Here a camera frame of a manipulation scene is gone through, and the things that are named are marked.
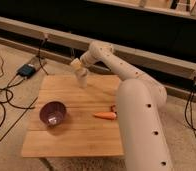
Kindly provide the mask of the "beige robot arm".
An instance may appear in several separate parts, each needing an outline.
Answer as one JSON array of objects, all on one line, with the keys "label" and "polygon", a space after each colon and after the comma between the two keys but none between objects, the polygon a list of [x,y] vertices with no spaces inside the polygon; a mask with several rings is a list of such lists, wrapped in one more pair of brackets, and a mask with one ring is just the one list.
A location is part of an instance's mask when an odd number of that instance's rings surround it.
[{"label": "beige robot arm", "polygon": [[92,41],[77,60],[78,79],[103,62],[121,82],[116,92],[116,110],[127,171],[174,171],[158,110],[166,103],[165,87],[153,77],[114,54],[113,45]]}]

